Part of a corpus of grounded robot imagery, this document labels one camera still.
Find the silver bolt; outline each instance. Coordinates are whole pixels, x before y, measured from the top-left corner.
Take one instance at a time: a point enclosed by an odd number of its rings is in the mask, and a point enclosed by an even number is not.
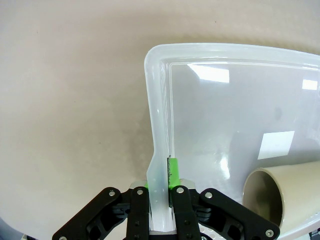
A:
[[[182,194],[184,191],[185,191],[185,190],[184,190],[182,187],[178,187],[178,188],[176,189],[176,192],[177,192],[178,194]]]
[[[204,195],[207,199],[212,198],[212,193],[211,192],[206,192]]]
[[[271,229],[265,231],[265,235],[269,238],[273,237],[274,236],[274,231],[272,231]]]

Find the beige cup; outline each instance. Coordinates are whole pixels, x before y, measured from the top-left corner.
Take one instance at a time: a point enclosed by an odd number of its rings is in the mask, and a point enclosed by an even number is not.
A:
[[[320,213],[320,161],[258,168],[245,181],[242,204],[286,233]]]

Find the beige table surface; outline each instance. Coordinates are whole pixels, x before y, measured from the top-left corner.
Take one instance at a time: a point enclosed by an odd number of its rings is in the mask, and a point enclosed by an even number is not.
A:
[[[0,216],[49,240],[104,187],[146,178],[153,46],[320,54],[319,13],[317,0],[0,0]]]

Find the green object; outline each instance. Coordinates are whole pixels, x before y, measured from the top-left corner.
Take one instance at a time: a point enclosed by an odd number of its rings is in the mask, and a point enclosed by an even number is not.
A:
[[[180,185],[179,168],[177,158],[168,158],[168,188],[173,189]]]

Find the translucent plastic bin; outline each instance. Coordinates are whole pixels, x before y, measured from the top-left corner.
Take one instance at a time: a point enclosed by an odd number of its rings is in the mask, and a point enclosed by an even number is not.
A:
[[[144,68],[154,230],[173,229],[169,155],[198,192],[216,188],[239,203],[255,168],[320,160],[320,56],[254,45],[168,44],[152,48]],[[319,226],[315,214],[280,238]]]

